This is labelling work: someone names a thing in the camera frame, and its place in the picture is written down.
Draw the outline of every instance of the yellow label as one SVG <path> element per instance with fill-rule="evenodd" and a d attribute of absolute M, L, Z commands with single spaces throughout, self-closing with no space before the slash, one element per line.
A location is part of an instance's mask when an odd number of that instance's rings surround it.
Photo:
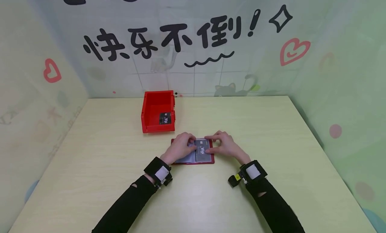
<path fill-rule="evenodd" d="M 239 176 L 239 174 L 236 174 L 235 178 L 236 178 L 237 181 L 241 180 L 241 177 Z"/>

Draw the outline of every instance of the heart drawing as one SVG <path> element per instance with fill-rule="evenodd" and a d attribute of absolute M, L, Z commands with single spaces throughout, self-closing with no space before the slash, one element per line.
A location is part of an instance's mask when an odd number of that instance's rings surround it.
<path fill-rule="evenodd" d="M 292 54 L 290 52 L 287 53 L 287 58 L 292 58 L 288 61 L 285 61 L 284 60 L 284 53 L 285 53 L 285 49 L 291 44 L 291 43 L 295 43 L 294 45 L 294 48 L 291 50 Z M 303 52 L 298 55 L 297 52 L 295 52 L 299 47 L 301 46 L 305 46 Z M 300 42 L 300 40 L 298 38 L 292 38 L 291 40 L 287 41 L 283 47 L 281 48 L 281 51 L 280 51 L 280 64 L 281 66 L 285 66 L 285 65 L 288 65 L 289 63 L 292 63 L 294 61 L 297 61 L 299 60 L 300 58 L 302 58 L 306 53 L 307 51 L 310 49 L 311 47 L 311 42 L 310 41 L 302 41 Z"/>
<path fill-rule="evenodd" d="M 55 70 L 56 75 L 54 77 L 48 77 L 48 74 L 51 73 L 50 65 Z M 51 58 L 46 59 L 46 68 L 43 71 L 43 76 L 44 76 L 44 79 L 46 79 L 46 81 L 48 81 L 49 83 L 55 83 L 55 82 L 60 81 L 62 79 L 62 75 L 60 74 L 58 66 Z"/>

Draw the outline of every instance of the black card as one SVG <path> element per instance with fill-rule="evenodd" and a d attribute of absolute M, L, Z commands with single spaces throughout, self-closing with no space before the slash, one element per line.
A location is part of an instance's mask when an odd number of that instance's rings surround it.
<path fill-rule="evenodd" d="M 159 115 L 159 124 L 171 124 L 171 115 L 170 113 L 161 113 Z"/>

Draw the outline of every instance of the light wooden table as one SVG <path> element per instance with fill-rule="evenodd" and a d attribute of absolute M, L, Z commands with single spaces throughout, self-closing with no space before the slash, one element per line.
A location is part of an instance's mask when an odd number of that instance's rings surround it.
<path fill-rule="evenodd" d="M 375 233 L 287 96 L 176 98 L 176 131 L 142 134 L 142 99 L 89 99 L 10 233 L 87 233 L 143 169 L 187 131 L 227 131 L 268 173 L 309 233 Z M 129 232 L 270 232 L 228 177 L 236 161 L 173 166 L 173 182 Z"/>

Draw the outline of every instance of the wearable device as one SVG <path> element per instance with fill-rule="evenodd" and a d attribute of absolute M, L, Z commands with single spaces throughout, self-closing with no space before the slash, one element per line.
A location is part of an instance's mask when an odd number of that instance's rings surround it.
<path fill-rule="evenodd" d="M 155 180 L 155 185 L 160 189 L 161 185 L 167 186 L 173 180 L 170 170 L 171 167 L 155 157 L 144 169 L 144 172 Z"/>
<path fill-rule="evenodd" d="M 240 172 L 229 177 L 228 182 L 232 187 L 235 187 L 239 185 L 241 180 L 243 180 L 244 184 L 250 184 L 252 182 L 258 182 L 267 175 L 267 172 L 265 172 L 259 162 L 254 160 L 248 164 L 241 165 Z"/>

